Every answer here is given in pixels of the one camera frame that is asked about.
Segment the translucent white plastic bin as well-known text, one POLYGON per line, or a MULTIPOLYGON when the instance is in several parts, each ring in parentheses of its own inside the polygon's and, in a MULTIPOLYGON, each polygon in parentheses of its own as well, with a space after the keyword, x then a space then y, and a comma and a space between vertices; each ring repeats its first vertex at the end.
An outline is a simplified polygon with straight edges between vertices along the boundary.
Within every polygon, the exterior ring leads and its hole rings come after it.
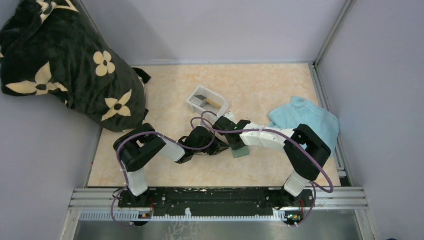
POLYGON ((192 112, 202 114, 211 111, 217 116, 222 116, 230 107, 230 103, 222 95, 199 85, 186 99, 192 112))

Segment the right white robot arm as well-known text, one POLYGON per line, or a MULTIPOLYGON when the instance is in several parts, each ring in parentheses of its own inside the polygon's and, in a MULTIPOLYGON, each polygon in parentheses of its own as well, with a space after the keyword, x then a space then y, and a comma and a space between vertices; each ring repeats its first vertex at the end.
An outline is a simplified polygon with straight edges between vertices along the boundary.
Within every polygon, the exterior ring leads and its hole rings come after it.
POLYGON ((287 206, 295 206, 301 200, 301 192, 318 178, 332 154, 327 144, 306 124, 284 129, 258 125, 249 120, 234 123, 221 116, 212 129, 224 136, 234 150, 257 146, 286 154, 293 167, 281 193, 287 206))

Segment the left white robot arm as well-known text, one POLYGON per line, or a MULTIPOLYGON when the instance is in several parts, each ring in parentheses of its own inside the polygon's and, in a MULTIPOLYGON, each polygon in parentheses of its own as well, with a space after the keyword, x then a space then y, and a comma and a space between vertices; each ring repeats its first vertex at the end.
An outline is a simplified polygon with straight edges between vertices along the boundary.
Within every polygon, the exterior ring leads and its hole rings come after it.
POLYGON ((127 189, 131 192, 131 202, 144 207, 150 200, 144 167, 156 156, 184 164, 191 161, 194 155, 218 155, 229 149, 230 145, 203 126, 195 127, 188 136, 174 141, 145 123, 120 137, 113 148, 124 172, 127 189))

